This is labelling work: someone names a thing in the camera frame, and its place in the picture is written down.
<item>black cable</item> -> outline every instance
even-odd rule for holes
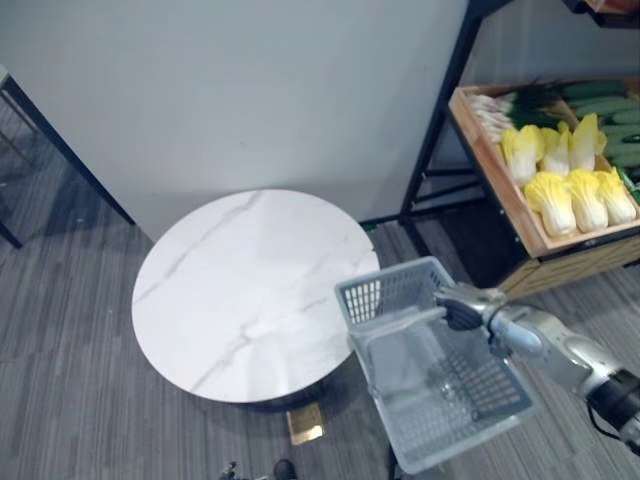
[[[589,413],[589,420],[591,420],[591,424],[593,425],[593,428],[595,428],[598,432],[600,432],[605,437],[613,438],[614,440],[620,440],[619,436],[614,435],[613,433],[609,433],[606,430],[603,430],[602,428],[600,428],[600,426],[596,423],[595,417],[593,416],[593,409],[591,408],[591,405],[587,405],[587,412]]]

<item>white wall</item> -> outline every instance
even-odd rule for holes
[[[231,192],[397,213],[465,0],[0,0],[0,63],[152,239]]]

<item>robotic arm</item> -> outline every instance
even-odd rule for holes
[[[593,425],[640,456],[640,378],[593,340],[573,333],[555,316],[532,306],[508,304],[497,289],[458,284],[443,287],[436,301],[454,330],[485,327],[499,356],[517,353],[555,382],[583,398]],[[618,431],[600,429],[592,410]]]

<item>gray plastic basket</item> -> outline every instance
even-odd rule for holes
[[[481,329],[451,330],[433,292],[454,282],[433,257],[336,287],[398,464],[415,474],[520,424],[537,399],[489,352]]]

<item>white marble tabletop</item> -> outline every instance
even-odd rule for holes
[[[286,190],[245,192],[190,213],[136,280],[133,327],[176,386],[225,402],[279,398],[350,354],[334,286],[379,268],[342,210]]]

